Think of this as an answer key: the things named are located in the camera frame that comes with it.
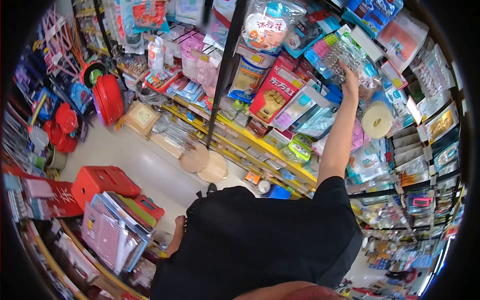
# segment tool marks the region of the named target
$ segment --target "round wooden board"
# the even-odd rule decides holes
[[[193,146],[195,150],[185,150],[185,153],[179,159],[180,166],[190,173],[202,171],[210,160],[208,150],[204,145],[194,143]]]
[[[206,168],[197,172],[198,177],[206,182],[219,182],[227,176],[227,161],[223,156],[218,154],[215,151],[210,152],[210,161],[208,162]]]

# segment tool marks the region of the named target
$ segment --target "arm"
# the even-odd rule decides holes
[[[342,84],[343,101],[325,143],[318,170],[317,187],[329,177],[344,178],[352,146],[353,124],[359,102],[358,75],[343,61],[340,60],[338,63],[346,73],[345,83]]]
[[[168,246],[167,258],[173,253],[177,252],[180,247],[181,239],[183,238],[183,232],[185,230],[185,216],[178,216],[175,218],[175,232],[173,233],[172,241]]]

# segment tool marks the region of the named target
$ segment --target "shopping aisle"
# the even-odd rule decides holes
[[[67,166],[60,180],[75,181],[82,166],[117,166],[138,184],[145,195],[165,209],[157,225],[159,232],[173,232],[175,217],[184,215],[196,199],[196,193],[207,191],[208,182],[184,171],[179,161],[152,141],[146,141],[128,128],[115,131],[92,118],[85,143],[78,143],[68,154]],[[228,161],[228,176],[217,184],[219,189],[242,185],[246,171]]]

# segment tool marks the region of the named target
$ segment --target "hand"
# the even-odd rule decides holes
[[[176,228],[183,228],[185,226],[185,221],[187,220],[186,216],[178,216],[175,218]]]
[[[343,60],[338,60],[338,64],[345,71],[345,82],[342,84],[343,100],[353,101],[358,104],[359,101],[359,78],[357,71],[352,71]]]

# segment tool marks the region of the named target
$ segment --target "roll of tape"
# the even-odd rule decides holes
[[[382,101],[375,101],[365,110],[361,126],[369,137],[379,139],[386,136],[392,122],[393,116],[388,106]]]

